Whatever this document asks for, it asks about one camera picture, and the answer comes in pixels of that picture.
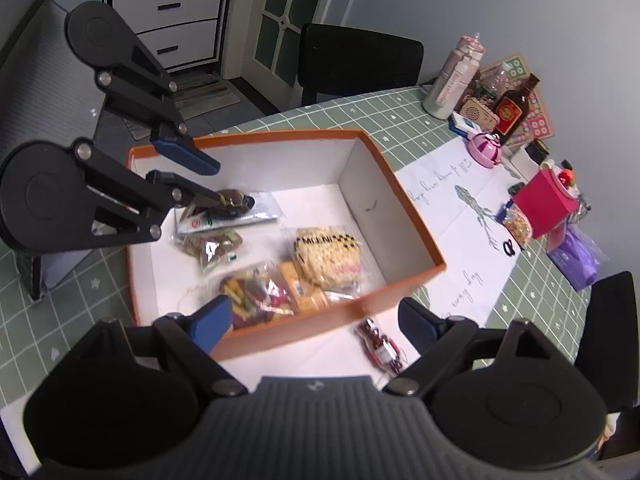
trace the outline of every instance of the floor mat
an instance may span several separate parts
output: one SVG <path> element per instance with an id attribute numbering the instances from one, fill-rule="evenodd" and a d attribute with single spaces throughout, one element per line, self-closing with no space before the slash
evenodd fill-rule
<path id="1" fill-rule="evenodd" d="M 185 120 L 240 102 L 240 98 L 215 74 L 189 72 L 176 75 L 174 81 L 178 85 L 175 106 Z M 124 119 L 124 122 L 136 140 L 151 134 L 149 128 L 135 121 Z"/>

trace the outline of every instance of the green tablecloth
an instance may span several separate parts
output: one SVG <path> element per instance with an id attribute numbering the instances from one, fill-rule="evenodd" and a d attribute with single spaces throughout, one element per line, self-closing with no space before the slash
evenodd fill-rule
<path id="1" fill-rule="evenodd" d="M 443 121 L 428 116 L 419 88 L 382 91 L 297 108 L 223 130 L 252 132 L 311 128 L 361 128 L 394 170 L 454 138 Z M 423 290 L 415 293 L 428 304 Z M 569 359 L 577 354 L 590 290 L 575 292 L 534 241 L 494 306 L 487 326 L 505 328 L 526 317 Z M 15 257 L 0 246 L 0 407 L 33 390 L 55 363 L 101 317 L 131 324 L 129 283 L 122 248 L 95 250 L 60 285 L 33 303 L 19 284 Z"/>

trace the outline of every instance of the black chair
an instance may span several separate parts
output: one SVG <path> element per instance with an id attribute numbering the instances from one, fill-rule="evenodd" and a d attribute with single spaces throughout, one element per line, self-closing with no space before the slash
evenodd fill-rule
<path id="1" fill-rule="evenodd" d="M 609 413 L 638 402 L 638 314 L 628 271 L 593 284 L 575 367 L 596 388 Z"/>
<path id="2" fill-rule="evenodd" d="M 314 104 L 318 92 L 344 97 L 415 85 L 423 55 L 420 41 L 307 23 L 298 57 L 302 105 Z"/>

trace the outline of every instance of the purple tissue package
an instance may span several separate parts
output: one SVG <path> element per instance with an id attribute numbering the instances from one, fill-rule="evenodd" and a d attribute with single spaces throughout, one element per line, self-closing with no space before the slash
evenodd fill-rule
<path id="1" fill-rule="evenodd" d="M 598 265 L 608 259 L 593 240 L 565 222 L 548 234 L 546 254 L 576 291 L 593 285 Z"/>

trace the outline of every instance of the door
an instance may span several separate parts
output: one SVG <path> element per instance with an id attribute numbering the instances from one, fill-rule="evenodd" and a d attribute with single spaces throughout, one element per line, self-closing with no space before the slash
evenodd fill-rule
<path id="1" fill-rule="evenodd" d="M 254 0 L 242 61 L 242 77 L 279 110 L 292 102 L 300 31 L 319 0 Z"/>

